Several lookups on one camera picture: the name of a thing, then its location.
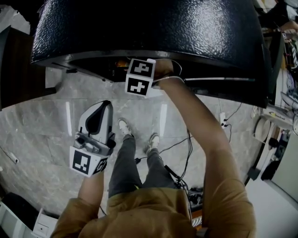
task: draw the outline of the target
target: gray pants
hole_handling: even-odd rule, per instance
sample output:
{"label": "gray pants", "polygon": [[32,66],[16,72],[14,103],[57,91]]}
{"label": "gray pants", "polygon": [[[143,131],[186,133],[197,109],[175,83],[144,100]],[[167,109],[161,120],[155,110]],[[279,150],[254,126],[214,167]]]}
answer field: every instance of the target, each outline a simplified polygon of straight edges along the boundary
{"label": "gray pants", "polygon": [[177,188],[170,173],[164,168],[157,149],[150,151],[147,165],[149,172],[146,181],[142,184],[135,164],[135,138],[126,135],[114,165],[108,197],[118,193],[132,192],[138,188]]}

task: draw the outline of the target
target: white cube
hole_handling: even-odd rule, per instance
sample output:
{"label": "white cube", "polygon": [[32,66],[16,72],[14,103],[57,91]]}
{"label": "white cube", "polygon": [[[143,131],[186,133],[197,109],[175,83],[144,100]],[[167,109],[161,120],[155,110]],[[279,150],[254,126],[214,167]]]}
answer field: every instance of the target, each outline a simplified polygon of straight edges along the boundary
{"label": "white cube", "polygon": [[154,79],[155,60],[132,59],[126,74],[125,92],[146,97]]}
{"label": "white cube", "polygon": [[104,171],[108,157],[100,157],[83,149],[70,147],[69,167],[86,177]]}

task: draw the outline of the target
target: brown t-shirt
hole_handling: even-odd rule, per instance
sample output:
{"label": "brown t-shirt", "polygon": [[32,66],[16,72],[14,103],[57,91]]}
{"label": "brown t-shirt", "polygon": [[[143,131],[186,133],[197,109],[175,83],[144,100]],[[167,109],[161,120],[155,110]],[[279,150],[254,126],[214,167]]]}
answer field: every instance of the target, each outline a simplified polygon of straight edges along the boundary
{"label": "brown t-shirt", "polygon": [[[222,152],[216,166],[206,166],[207,170],[220,173],[214,179],[205,178],[205,237],[255,237],[253,207],[231,159],[229,152]],[[196,237],[183,190],[146,188],[118,194],[108,200],[108,215],[100,219],[97,215],[96,208],[73,198],[60,216],[52,237]]]}

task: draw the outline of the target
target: tile floor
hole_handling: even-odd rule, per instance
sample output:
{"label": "tile floor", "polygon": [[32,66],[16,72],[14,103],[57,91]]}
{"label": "tile floor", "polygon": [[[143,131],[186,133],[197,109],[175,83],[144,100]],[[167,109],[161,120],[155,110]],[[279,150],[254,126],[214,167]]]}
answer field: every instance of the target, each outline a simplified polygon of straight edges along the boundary
{"label": "tile floor", "polygon": [[[0,14],[0,30],[12,25],[26,33],[29,25],[23,17],[8,7]],[[83,177],[68,168],[68,150],[73,144],[81,114],[91,105],[104,99],[111,100],[114,107],[113,131],[117,146],[108,160],[105,171],[105,193],[103,208],[106,208],[108,182],[117,151],[121,146],[121,134],[117,127],[119,117],[131,124],[137,139],[136,157],[144,157],[142,152],[151,133],[160,132],[161,107],[167,105],[167,120],[160,149],[186,138],[186,127],[177,109],[166,96],[143,99],[124,92],[124,84],[102,82],[98,78],[84,74],[66,74],[57,69],[47,68],[47,86],[60,84],[57,94],[46,96],[3,109],[0,112],[0,146],[12,152],[20,160],[14,164],[0,150],[0,183],[7,190],[25,198],[37,209],[44,207],[48,212],[60,214],[68,200],[77,196]],[[212,113],[218,117],[219,101],[216,98],[199,96]],[[66,120],[66,103],[71,105],[72,136],[69,135]],[[239,103],[221,100],[226,115],[231,115]],[[251,135],[254,123],[250,105],[242,105],[230,119],[232,124],[231,146],[243,180],[260,144]],[[205,155],[193,140],[194,151],[190,157],[185,181],[189,187],[202,186]],[[184,170],[187,142],[175,146],[161,154],[165,164],[178,174]],[[148,172],[146,160],[138,165],[141,180]]]}

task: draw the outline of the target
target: white sneaker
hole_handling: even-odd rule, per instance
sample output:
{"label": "white sneaker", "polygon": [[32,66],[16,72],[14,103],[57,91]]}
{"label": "white sneaker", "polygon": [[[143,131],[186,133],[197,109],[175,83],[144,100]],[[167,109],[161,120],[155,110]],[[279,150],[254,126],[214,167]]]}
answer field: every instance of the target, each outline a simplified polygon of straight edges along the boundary
{"label": "white sneaker", "polygon": [[157,133],[153,133],[150,137],[149,144],[144,150],[147,155],[152,149],[158,149],[159,140],[159,135]]}
{"label": "white sneaker", "polygon": [[119,129],[121,130],[122,134],[125,136],[125,135],[132,135],[132,132],[129,128],[129,125],[128,123],[126,122],[125,119],[123,118],[120,118],[118,120],[118,125],[119,125]]}

